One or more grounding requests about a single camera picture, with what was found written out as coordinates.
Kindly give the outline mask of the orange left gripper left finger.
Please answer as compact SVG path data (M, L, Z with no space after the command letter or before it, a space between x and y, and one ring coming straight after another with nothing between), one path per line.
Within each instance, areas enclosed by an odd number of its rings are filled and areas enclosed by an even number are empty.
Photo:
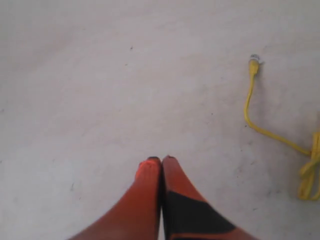
M160 223L162 163L142 161L130 188L100 219L72 240L156 240Z

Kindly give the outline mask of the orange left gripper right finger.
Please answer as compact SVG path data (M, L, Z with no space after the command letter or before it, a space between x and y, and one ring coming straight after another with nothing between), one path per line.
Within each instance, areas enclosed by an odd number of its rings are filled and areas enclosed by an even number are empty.
M254 240L217 212L191 183L178 160L162 161L162 216L166 240Z

